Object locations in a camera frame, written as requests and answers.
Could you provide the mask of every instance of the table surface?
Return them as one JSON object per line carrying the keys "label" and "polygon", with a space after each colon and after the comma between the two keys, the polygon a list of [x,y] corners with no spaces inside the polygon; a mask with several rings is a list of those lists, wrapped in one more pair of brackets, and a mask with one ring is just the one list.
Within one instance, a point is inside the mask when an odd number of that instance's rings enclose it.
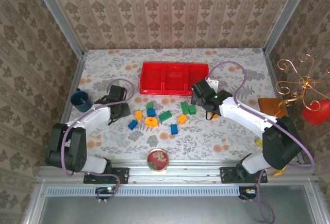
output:
{"label": "table surface", "polygon": [[[93,101],[106,95],[108,83],[124,78],[135,85],[135,94],[128,102],[131,115],[108,126],[101,124],[91,133],[100,141],[89,139],[88,154],[109,159],[146,159],[155,148],[164,149],[170,160],[238,160],[260,150],[258,137],[250,130],[228,118],[205,120],[205,111],[196,107],[196,115],[187,115],[188,121],[178,126],[178,135],[171,135],[171,124],[177,123],[182,114],[180,102],[190,103],[188,96],[141,95],[139,81],[145,61],[207,63],[209,69],[221,61],[240,63],[247,72],[245,86],[238,94],[243,103],[259,110],[258,98],[274,98],[274,90],[260,48],[244,49],[125,49],[91,50],[85,56],[86,64],[79,88],[86,91]],[[219,79],[219,90],[234,93],[243,79],[242,71],[235,65],[226,65],[214,71],[211,78]],[[120,81],[131,92],[129,84]],[[152,101],[157,115],[170,110],[172,117],[150,128],[144,121],[130,131],[127,125],[135,119],[135,111],[142,110],[146,117],[146,104]],[[81,116],[73,108],[70,120]]]}

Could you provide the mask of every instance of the blue cup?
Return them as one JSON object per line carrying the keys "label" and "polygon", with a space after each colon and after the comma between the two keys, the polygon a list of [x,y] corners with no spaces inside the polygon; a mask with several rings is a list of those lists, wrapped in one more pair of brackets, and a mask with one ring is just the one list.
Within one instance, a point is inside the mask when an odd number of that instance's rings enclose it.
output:
{"label": "blue cup", "polygon": [[71,96],[71,103],[80,111],[87,112],[92,107],[92,101],[88,98],[88,93],[77,89]]}

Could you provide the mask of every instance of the patterned wallpaper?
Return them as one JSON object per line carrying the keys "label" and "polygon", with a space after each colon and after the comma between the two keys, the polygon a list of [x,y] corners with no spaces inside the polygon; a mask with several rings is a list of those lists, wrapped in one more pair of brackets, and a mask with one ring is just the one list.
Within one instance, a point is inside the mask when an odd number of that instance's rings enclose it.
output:
{"label": "patterned wallpaper", "polygon": [[[330,66],[330,0],[301,0],[288,25],[282,33],[271,59],[279,80],[296,80],[293,70],[280,71],[276,62],[281,58],[292,59],[298,65],[298,72],[306,74],[310,63],[298,63],[301,53],[312,55],[315,60],[311,77],[322,81],[330,79],[325,68]],[[330,80],[317,86],[317,90],[330,96]],[[308,92],[309,101],[322,99],[321,96]],[[294,119],[300,137],[317,163],[316,174],[322,192],[326,195],[326,203],[330,210],[330,119],[321,125],[311,125],[302,118],[301,102],[288,108],[289,115]]]}
{"label": "patterned wallpaper", "polygon": [[28,207],[76,63],[43,0],[0,0],[0,223]]}
{"label": "patterned wallpaper", "polygon": [[286,0],[57,0],[84,50],[262,47]]}

